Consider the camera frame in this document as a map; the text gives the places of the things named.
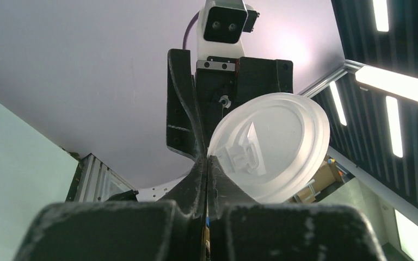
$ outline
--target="ceiling light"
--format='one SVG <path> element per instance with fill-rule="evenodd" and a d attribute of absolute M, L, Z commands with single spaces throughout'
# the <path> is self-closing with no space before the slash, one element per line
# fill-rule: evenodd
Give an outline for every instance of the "ceiling light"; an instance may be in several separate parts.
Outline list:
<path fill-rule="evenodd" d="M 390 138 L 394 154 L 403 158 L 403 145 L 401 142 L 401 127 L 399 126 L 398 100 L 387 96 L 387 115 L 389 116 Z"/>
<path fill-rule="evenodd" d="M 387 13 L 387 0 L 372 0 L 374 15 L 376 17 L 377 31 L 389 31 L 389 14 Z"/>
<path fill-rule="evenodd" d="M 401 250 L 412 260 L 418 261 L 418 226 L 395 210 Z"/>
<path fill-rule="evenodd" d="M 345 120 L 345 114 L 343 113 L 342 102 L 340 101 L 340 96 L 337 90 L 336 82 L 332 81 L 329 84 L 329 87 L 331 87 L 331 93 L 333 94 L 333 100 L 334 100 L 334 104 L 336 105 L 336 110 L 339 115 L 340 123 L 346 126 L 347 121 Z"/>
<path fill-rule="evenodd" d="M 361 83 L 418 102 L 417 78 L 370 66 L 364 66 L 355 76 Z"/>

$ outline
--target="purple cable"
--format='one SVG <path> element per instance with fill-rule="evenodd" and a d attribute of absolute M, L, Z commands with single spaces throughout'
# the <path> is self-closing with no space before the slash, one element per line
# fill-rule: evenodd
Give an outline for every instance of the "purple cable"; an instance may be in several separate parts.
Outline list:
<path fill-rule="evenodd" d="M 198 20 L 198 17 L 199 17 L 199 12 L 197 12 L 195 14 L 195 16 L 193 16 L 192 20 L 190 21 L 190 23 L 187 26 L 187 30 L 185 31 L 185 35 L 183 36 L 183 47 L 182 47 L 182 49 L 184 49 L 184 50 L 187 49 L 188 35 L 190 34 L 190 30 L 192 29 L 193 25 Z"/>

